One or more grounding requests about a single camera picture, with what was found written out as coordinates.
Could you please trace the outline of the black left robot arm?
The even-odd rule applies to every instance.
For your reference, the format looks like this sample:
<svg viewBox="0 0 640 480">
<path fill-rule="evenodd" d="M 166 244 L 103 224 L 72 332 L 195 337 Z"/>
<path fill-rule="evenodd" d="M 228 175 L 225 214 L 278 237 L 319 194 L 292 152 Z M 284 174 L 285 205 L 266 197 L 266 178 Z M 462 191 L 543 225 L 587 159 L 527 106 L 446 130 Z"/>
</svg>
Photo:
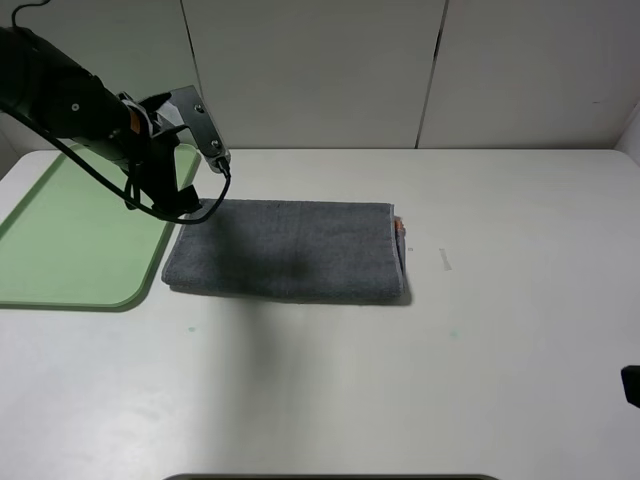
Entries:
<svg viewBox="0 0 640 480">
<path fill-rule="evenodd" d="M 116 165 L 125 193 L 146 195 L 155 211 L 180 217 L 200 209 L 192 186 L 178 185 L 180 127 L 157 111 L 170 93 L 134 101 L 26 28 L 1 31 L 1 102 L 55 139 L 72 140 Z"/>
</svg>

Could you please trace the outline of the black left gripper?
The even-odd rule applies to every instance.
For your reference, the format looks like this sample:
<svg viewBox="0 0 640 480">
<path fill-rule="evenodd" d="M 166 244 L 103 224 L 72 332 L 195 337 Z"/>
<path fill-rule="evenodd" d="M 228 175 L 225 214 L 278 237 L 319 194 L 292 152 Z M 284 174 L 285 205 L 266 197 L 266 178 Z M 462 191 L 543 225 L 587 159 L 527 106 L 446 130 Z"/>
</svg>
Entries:
<svg viewBox="0 0 640 480">
<path fill-rule="evenodd" d="M 126 92 L 109 93 L 118 105 L 118 122 L 107 137 L 107 159 L 116 165 L 132 162 L 134 198 L 143 192 L 155 213 L 171 218 L 200 209 L 193 186 L 178 186 L 174 152 L 180 141 L 177 134 L 185 129 L 163 120 L 159 109 L 171 99 L 164 92 L 134 101 Z"/>
</svg>

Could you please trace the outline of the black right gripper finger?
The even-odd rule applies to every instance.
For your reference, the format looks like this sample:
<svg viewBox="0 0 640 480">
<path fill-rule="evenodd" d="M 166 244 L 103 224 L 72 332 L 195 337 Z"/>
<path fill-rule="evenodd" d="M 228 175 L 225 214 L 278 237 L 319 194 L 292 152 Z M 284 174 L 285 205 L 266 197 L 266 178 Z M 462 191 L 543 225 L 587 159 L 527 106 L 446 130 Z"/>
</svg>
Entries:
<svg viewBox="0 0 640 480">
<path fill-rule="evenodd" d="M 621 380 L 626 401 L 640 406 L 640 366 L 628 365 L 621 369 Z"/>
</svg>

